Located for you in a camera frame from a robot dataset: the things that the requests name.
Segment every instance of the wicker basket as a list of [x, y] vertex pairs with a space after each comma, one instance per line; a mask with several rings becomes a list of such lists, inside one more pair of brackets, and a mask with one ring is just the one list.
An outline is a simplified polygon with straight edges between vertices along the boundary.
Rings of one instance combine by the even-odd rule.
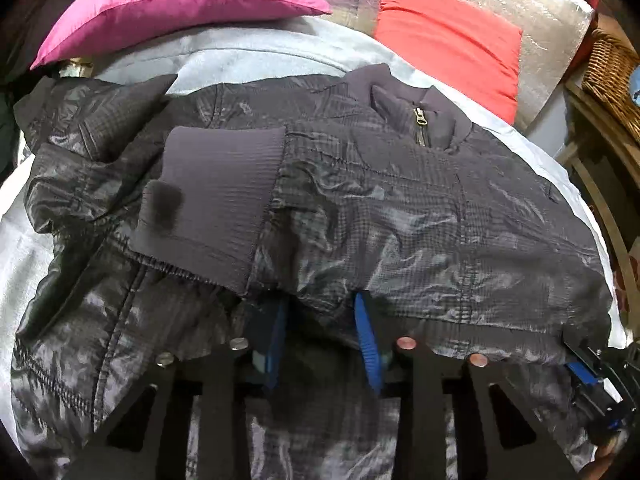
[[598, 101], [640, 142], [640, 107], [629, 96], [629, 78], [640, 64], [638, 55], [602, 30], [594, 30], [595, 44], [582, 88]]

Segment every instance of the zipper pull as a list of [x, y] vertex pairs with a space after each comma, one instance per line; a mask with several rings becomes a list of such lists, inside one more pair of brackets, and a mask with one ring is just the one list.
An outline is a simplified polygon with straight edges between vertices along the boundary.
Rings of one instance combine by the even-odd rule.
[[424, 118], [424, 112], [422, 111], [422, 108], [414, 108], [414, 114], [415, 114], [415, 122], [417, 122], [418, 126], [420, 126], [418, 128], [418, 133], [415, 135], [415, 142], [417, 144], [420, 144], [421, 146], [426, 146], [426, 142], [424, 142], [423, 127], [429, 123], [427, 119]]
[[415, 108], [414, 114], [415, 114], [415, 122], [420, 124], [420, 126], [426, 126], [427, 124], [429, 124], [427, 122], [427, 119], [424, 118], [424, 112], [422, 111], [422, 108]]

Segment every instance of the red pillow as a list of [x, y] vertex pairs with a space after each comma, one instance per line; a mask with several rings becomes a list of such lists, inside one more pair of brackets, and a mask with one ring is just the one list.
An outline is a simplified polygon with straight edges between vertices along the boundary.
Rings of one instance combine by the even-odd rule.
[[522, 31], [462, 0], [381, 0], [376, 40], [513, 124]]

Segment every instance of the blue object in basket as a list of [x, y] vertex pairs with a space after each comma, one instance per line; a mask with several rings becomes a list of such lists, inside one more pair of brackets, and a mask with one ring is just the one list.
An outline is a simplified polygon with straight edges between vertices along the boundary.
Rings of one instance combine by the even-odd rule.
[[629, 94], [636, 106], [640, 106], [640, 66], [636, 67], [629, 78]]

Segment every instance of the plaid pattern fabric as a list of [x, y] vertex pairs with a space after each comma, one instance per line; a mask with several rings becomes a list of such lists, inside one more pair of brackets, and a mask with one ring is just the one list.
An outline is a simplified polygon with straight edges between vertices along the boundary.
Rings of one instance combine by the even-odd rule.
[[[287, 129], [247, 285], [249, 300], [271, 287], [293, 294], [297, 330], [274, 399], [247, 404], [254, 479], [390, 478], [398, 403], [367, 388], [355, 287], [384, 295], [436, 352], [510, 360], [510, 380], [575, 465], [590, 458], [558, 334], [564, 322], [608, 326], [594, 240], [491, 133], [468, 123], [446, 146], [418, 146], [414, 104], [384, 85], [364, 103], [344, 79], [299, 76], [220, 84], [150, 108], [117, 149], [90, 121], [104, 148], [88, 156], [68, 148], [80, 138], [73, 110], [89, 110], [110, 84], [74, 85], [54, 88], [25, 126], [43, 141], [26, 208], [36, 230], [53, 232], [55, 258], [17, 333], [12, 389], [22, 451], [43, 478], [62, 476], [156, 352], [189, 359], [242, 331], [250, 304], [127, 247], [175, 126]], [[196, 427], [197, 408], [190, 478]], [[447, 442], [454, 478], [451, 425]]]

